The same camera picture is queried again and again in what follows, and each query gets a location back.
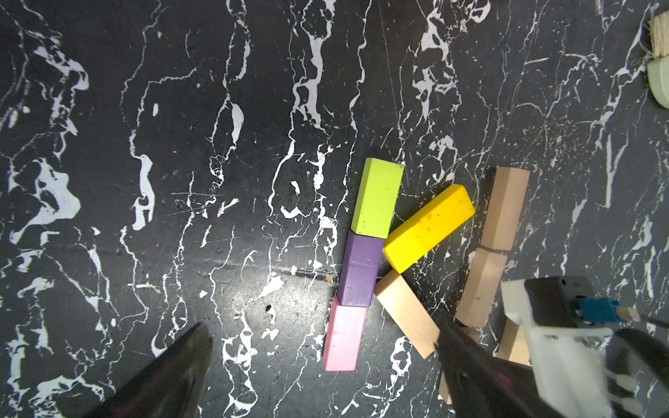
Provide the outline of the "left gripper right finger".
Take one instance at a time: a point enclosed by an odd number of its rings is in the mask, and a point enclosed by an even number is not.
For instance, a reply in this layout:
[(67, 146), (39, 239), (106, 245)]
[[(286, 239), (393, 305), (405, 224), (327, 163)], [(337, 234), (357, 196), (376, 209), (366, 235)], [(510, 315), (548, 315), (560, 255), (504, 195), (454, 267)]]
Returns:
[(541, 399), (531, 367), (490, 355), (451, 320), (436, 350), (457, 417), (559, 417)]

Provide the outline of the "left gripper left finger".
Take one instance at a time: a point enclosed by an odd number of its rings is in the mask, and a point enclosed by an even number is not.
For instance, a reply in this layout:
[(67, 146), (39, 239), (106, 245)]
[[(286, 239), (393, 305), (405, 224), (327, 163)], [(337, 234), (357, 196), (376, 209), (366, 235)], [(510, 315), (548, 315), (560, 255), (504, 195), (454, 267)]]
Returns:
[(88, 417), (194, 417), (209, 371), (213, 339), (200, 322)]

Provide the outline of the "pink block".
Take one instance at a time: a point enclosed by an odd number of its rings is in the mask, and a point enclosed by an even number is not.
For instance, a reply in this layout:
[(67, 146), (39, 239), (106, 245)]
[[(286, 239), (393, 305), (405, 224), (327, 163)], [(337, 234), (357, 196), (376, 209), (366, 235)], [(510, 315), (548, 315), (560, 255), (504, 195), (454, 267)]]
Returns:
[(367, 310), (343, 306), (334, 297), (323, 351), (326, 371), (355, 371)]

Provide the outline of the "purple block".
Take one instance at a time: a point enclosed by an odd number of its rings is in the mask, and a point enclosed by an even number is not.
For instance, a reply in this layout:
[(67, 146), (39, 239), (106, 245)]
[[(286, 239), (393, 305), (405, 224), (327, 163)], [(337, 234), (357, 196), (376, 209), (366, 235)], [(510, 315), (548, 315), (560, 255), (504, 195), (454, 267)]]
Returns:
[(348, 231), (337, 299), (343, 306), (368, 308), (383, 255), (384, 240)]

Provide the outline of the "short yellow block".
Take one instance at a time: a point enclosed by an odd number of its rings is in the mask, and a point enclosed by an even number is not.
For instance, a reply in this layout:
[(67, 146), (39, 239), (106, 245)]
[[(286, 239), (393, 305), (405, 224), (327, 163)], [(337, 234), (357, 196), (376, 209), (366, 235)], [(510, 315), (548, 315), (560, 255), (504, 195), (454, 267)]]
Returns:
[(470, 219), (476, 210), (464, 186), (452, 185), (386, 238), (383, 253), (403, 273)]

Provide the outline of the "small wooden block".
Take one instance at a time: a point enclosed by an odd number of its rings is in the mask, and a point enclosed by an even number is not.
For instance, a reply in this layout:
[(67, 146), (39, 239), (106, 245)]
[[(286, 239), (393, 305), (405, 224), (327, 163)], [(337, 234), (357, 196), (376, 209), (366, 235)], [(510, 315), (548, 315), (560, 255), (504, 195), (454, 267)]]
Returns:
[(484, 247), (512, 250), (530, 175), (527, 170), (498, 167), (481, 238)]

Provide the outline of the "green block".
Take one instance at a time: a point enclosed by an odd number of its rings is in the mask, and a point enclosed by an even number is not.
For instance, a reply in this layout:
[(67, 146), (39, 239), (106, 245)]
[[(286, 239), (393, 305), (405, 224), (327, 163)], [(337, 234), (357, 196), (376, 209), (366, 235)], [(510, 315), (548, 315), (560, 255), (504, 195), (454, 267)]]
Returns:
[(351, 224), (354, 233), (388, 237), (403, 173), (403, 165), (379, 158), (365, 160)]

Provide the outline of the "small brush with dustpan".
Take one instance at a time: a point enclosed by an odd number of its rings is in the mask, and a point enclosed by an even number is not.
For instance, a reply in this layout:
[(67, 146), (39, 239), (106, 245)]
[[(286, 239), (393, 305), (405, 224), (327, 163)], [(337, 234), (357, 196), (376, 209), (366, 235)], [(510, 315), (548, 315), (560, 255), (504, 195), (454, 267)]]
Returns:
[(652, 58), (646, 66), (648, 85), (657, 103), (668, 104), (668, 11), (649, 21)]

